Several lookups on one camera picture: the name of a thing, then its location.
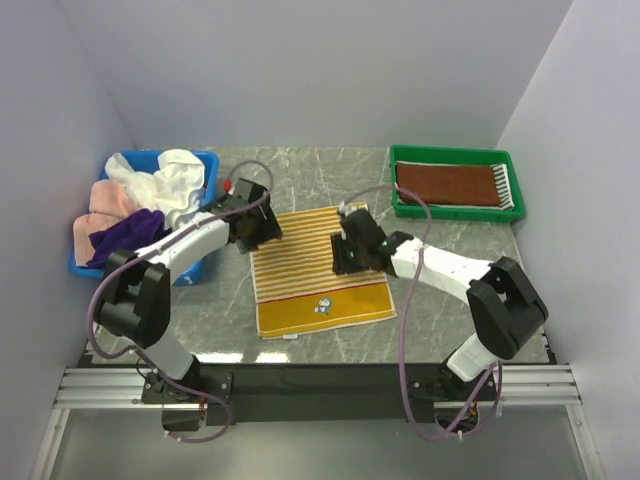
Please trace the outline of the cream yellow striped towel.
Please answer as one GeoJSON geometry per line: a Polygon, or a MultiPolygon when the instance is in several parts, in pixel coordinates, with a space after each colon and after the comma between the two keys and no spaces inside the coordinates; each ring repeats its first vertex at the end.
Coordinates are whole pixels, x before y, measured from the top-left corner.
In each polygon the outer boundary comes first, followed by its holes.
{"type": "Polygon", "coordinates": [[[333,272],[331,235],[340,231],[336,206],[276,219],[282,238],[250,254],[260,338],[297,337],[396,316],[385,274],[333,272]]]}

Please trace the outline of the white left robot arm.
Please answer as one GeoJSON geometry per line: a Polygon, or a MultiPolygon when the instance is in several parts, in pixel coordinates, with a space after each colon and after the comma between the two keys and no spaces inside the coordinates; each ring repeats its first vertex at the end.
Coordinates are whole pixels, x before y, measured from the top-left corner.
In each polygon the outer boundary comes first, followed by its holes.
{"type": "Polygon", "coordinates": [[[207,255],[237,246],[244,254],[282,237],[265,186],[241,178],[217,202],[184,226],[135,252],[117,250],[88,307],[88,337],[98,351],[94,326],[129,342],[147,364],[167,378],[177,401],[193,400],[201,389],[200,362],[170,328],[171,288],[178,277],[207,255]]]}

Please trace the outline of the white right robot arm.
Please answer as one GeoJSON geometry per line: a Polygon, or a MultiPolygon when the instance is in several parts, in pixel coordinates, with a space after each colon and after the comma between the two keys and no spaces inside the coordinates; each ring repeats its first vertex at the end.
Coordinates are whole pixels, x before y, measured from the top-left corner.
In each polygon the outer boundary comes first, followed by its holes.
{"type": "Polygon", "coordinates": [[[388,235],[363,207],[338,209],[341,231],[331,235],[333,272],[380,272],[417,280],[465,303],[474,333],[444,362],[443,393],[462,399],[475,378],[498,360],[510,360],[549,318],[549,311],[520,264],[491,262],[426,244],[405,232],[388,235]]]}

